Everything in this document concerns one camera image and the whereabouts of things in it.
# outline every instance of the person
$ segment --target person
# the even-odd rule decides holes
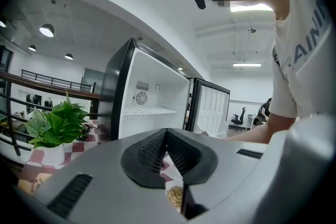
[[[276,41],[272,50],[274,86],[269,119],[266,124],[228,139],[269,143],[274,133],[289,129],[297,116],[302,119],[323,111],[321,100],[319,104],[311,98],[321,94],[317,87],[320,91],[327,88],[316,80],[323,79],[323,73],[333,62],[334,27],[323,0],[212,1],[219,6],[227,6],[231,1],[240,5],[263,3],[274,11],[276,19]]]
[[[188,97],[188,108],[187,110],[190,110],[190,106],[191,106],[191,99],[192,99],[193,95],[191,93],[189,93],[189,97]]]
[[[271,105],[272,98],[269,98],[266,103],[262,104],[258,110],[258,125],[262,125],[263,122],[267,122],[269,119],[269,107]]]

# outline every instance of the glass door fridge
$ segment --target glass door fridge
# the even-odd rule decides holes
[[[186,130],[205,131],[209,136],[225,138],[230,91],[201,79],[194,79]]]
[[[183,129],[190,87],[191,78],[131,38],[108,62],[104,74],[98,113],[103,139],[113,141],[168,127]],[[221,111],[227,112],[224,106]]]

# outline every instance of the ceiling light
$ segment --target ceiling light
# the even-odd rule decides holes
[[[54,36],[54,27],[51,24],[45,24],[40,27],[40,31],[43,35],[47,37],[53,37]]]
[[[36,51],[36,47],[35,47],[35,45],[30,45],[28,49],[30,49],[30,50],[32,50],[32,51]]]
[[[266,6],[265,4],[258,4],[254,6],[239,6],[239,5],[233,5],[230,7],[231,12],[244,12],[247,10],[270,10],[273,11],[269,6]]]
[[[0,17],[0,26],[1,27],[6,27],[6,18],[5,17]]]
[[[254,34],[257,30],[254,29],[253,27],[251,27],[248,31],[249,31],[251,34]]]
[[[65,55],[65,58],[67,58],[67,59],[69,59],[69,60],[73,60],[73,56],[72,56],[72,54],[67,54],[67,55]]]
[[[234,63],[234,67],[261,67],[260,63]]]

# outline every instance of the desk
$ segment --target desk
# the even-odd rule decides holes
[[[98,122],[97,120],[90,120],[88,125],[97,128]],[[30,159],[24,165],[19,176],[19,182],[17,184],[18,187],[23,189],[25,192],[32,194],[43,181],[47,180],[51,175],[56,173],[57,170],[69,164],[82,152],[105,142],[107,142],[107,140],[100,134],[100,130],[92,128],[90,129],[89,137],[86,141],[74,140],[72,143],[64,144],[64,162],[55,166],[43,165],[42,160],[44,157],[44,151],[39,150],[39,148],[34,149]]]
[[[248,115],[248,118],[249,119],[251,119],[251,126],[250,126],[250,130],[252,130],[252,127],[253,127],[253,121],[254,121],[254,119],[256,118],[256,114],[255,115],[252,115],[252,114],[249,114]]]
[[[90,120],[88,124],[92,127],[97,127],[98,125],[97,120]],[[82,152],[106,142],[108,142],[107,139],[100,134],[99,129],[90,129],[89,137],[86,141],[74,140],[72,143],[65,144],[65,160],[62,164],[55,166],[43,165],[44,152],[36,148],[33,150],[29,161],[24,165],[17,186],[26,193],[33,194],[44,181],[55,174],[59,169],[68,165],[82,154]],[[166,182],[172,180],[182,181],[182,176],[179,174],[168,154],[166,154],[162,161],[160,176],[164,178]]]

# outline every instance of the grain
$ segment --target grain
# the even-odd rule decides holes
[[[178,209],[181,209],[182,206],[182,195],[182,187],[173,187],[168,191],[167,194],[169,201]]]

